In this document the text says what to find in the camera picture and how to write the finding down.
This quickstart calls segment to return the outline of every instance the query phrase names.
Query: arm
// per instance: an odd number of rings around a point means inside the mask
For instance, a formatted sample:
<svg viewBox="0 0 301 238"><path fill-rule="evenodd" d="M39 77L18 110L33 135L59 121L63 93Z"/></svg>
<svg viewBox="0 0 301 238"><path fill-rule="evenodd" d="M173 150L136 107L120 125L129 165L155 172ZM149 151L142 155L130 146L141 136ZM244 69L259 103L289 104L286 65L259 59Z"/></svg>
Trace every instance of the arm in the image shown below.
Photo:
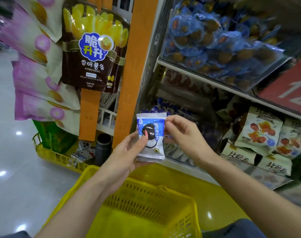
<svg viewBox="0 0 301 238"><path fill-rule="evenodd" d="M206 170L268 238L301 238L301 208L218 156L196 124L181 116L166 119L166 131Z"/></svg>
<svg viewBox="0 0 301 238"><path fill-rule="evenodd" d="M131 147L136 136L137 132L127 136L113 150L102 167L74 193L35 238L86 236L105 199L121 187L135 168L146 164L134 161L148 141L143 136Z"/></svg>

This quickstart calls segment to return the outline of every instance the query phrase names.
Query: glossy floor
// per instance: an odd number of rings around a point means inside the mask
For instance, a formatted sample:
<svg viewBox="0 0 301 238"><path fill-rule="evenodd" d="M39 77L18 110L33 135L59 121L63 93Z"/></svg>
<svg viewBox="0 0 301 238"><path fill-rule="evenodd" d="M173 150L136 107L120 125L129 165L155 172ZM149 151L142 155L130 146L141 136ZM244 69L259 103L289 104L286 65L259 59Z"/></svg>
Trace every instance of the glossy floor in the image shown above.
<svg viewBox="0 0 301 238"><path fill-rule="evenodd" d="M10 61L16 59L16 52L0 52L0 235L34 236L80 175L38 158L32 121L14 120Z"/></svg>

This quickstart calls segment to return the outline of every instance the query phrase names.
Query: price tag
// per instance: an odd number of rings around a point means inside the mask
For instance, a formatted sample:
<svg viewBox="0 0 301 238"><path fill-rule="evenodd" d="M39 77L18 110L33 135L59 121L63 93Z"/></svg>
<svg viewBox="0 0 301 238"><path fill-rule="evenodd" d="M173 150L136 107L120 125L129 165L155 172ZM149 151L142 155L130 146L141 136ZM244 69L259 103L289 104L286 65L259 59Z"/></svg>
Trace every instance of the price tag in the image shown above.
<svg viewBox="0 0 301 238"><path fill-rule="evenodd" d="M301 60L258 96L301 113Z"/></svg>

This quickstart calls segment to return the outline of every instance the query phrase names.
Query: person's left hand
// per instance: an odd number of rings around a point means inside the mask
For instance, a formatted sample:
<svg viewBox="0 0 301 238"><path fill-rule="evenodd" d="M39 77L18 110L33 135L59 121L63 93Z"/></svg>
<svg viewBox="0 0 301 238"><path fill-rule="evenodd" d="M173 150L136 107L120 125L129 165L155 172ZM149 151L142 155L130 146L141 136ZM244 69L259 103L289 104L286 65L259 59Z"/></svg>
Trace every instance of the person's left hand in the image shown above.
<svg viewBox="0 0 301 238"><path fill-rule="evenodd" d="M150 164L149 162L135 161L136 156L147 144L147 137L142 136L134 145L132 141L138 132L128 135L94 175L94 179L101 182L104 187L103 198L117 191L129 174L138 167Z"/></svg>

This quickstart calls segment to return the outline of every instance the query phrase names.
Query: blue and white snack packet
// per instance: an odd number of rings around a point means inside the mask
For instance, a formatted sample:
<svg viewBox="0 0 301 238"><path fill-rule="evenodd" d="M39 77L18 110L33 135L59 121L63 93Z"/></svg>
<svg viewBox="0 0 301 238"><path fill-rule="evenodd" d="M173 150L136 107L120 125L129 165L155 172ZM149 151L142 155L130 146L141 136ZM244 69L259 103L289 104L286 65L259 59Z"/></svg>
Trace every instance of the blue and white snack packet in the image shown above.
<svg viewBox="0 0 301 238"><path fill-rule="evenodd" d="M146 136L146 147L138 154L138 161L156 162L165 159L163 138L167 113L136 114L138 137Z"/></svg>

